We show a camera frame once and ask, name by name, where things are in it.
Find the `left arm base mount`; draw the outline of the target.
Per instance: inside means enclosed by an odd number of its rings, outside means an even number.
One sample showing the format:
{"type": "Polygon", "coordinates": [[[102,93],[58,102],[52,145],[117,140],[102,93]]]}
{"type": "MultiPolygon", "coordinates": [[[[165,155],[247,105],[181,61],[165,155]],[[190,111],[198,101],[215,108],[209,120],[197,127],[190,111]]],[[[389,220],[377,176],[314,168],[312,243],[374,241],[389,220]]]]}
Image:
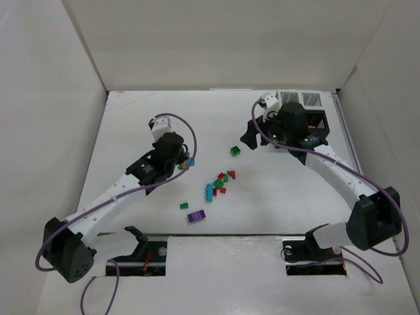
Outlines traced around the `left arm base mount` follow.
{"type": "Polygon", "coordinates": [[[136,247],[128,254],[114,260],[121,277],[165,276],[167,259],[167,236],[144,234],[134,226],[125,227],[136,240],[136,247]]]}

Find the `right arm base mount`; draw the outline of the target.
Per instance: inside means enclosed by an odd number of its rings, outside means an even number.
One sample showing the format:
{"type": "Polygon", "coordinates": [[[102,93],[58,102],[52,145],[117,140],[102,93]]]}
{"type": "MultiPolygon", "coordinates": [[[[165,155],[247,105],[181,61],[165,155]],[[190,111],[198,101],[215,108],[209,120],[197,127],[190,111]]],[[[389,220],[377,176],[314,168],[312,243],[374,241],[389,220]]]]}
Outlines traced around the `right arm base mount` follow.
{"type": "Polygon", "coordinates": [[[303,235],[282,239],[281,258],[285,261],[288,276],[346,276],[343,255],[333,249],[321,249],[313,233],[324,225],[313,228],[303,235]]]}

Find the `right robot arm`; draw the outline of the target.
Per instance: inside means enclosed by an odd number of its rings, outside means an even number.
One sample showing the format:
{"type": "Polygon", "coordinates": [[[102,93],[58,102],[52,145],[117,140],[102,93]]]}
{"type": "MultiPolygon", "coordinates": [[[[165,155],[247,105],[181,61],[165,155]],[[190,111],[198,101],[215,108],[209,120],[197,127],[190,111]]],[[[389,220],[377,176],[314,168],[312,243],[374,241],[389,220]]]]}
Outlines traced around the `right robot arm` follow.
{"type": "Polygon", "coordinates": [[[287,150],[305,167],[318,173],[346,202],[351,214],[345,222],[325,224],[306,233],[307,243],[328,249],[353,245],[362,251],[399,233],[408,234],[400,196],[392,187],[381,188],[347,165],[329,145],[325,112],[307,110],[298,102],[260,98],[253,107],[264,113],[251,116],[240,140],[250,149],[273,144],[287,150]]]}

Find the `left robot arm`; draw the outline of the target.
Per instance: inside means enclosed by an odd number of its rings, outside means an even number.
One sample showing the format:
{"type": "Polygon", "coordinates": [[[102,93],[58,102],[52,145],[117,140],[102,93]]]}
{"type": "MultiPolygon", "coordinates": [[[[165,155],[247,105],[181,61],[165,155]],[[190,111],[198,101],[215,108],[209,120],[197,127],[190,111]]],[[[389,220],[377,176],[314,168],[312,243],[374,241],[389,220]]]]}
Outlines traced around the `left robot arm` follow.
{"type": "Polygon", "coordinates": [[[44,258],[69,284],[79,281],[96,264],[118,257],[140,258],[148,237],[134,226],[117,233],[104,229],[129,206],[129,196],[148,196],[169,182],[175,167],[188,159],[184,139],[173,131],[158,136],[152,150],[128,166],[119,180],[79,214],[44,227],[43,244],[37,258],[44,258]]]}

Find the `green square lego brick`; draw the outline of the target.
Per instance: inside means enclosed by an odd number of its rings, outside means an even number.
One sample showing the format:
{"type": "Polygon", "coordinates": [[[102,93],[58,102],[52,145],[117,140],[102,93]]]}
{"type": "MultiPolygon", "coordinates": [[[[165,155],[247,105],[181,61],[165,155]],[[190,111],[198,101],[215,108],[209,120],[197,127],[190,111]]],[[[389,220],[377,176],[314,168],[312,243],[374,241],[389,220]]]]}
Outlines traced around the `green square lego brick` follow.
{"type": "Polygon", "coordinates": [[[236,157],[236,156],[238,156],[238,155],[240,155],[241,154],[241,150],[240,150],[240,148],[238,147],[238,146],[233,146],[233,147],[231,147],[231,149],[230,149],[230,153],[231,153],[231,155],[232,156],[234,156],[234,157],[236,157]]]}

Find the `cyan long lego brick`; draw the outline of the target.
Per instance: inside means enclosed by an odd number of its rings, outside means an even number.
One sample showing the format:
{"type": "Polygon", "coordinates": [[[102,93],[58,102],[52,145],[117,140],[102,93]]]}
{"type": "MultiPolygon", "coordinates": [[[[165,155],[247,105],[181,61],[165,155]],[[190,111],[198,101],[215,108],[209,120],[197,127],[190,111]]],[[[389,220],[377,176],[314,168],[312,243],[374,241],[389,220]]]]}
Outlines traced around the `cyan long lego brick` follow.
{"type": "Polygon", "coordinates": [[[206,187],[205,187],[205,200],[206,200],[206,202],[211,203],[213,201],[213,190],[214,190],[214,187],[211,183],[206,185],[206,187]]]}

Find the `multicolour lego pile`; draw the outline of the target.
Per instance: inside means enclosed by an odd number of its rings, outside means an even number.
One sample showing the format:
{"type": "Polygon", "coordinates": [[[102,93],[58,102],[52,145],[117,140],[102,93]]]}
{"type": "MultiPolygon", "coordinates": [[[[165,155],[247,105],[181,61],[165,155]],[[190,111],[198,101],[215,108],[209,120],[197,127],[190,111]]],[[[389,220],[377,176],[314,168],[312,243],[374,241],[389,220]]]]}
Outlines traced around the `multicolour lego pile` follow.
{"type": "Polygon", "coordinates": [[[181,164],[177,165],[177,168],[179,171],[182,171],[184,169],[189,169],[190,167],[194,166],[194,160],[189,157],[186,161],[182,162],[181,164]]]}

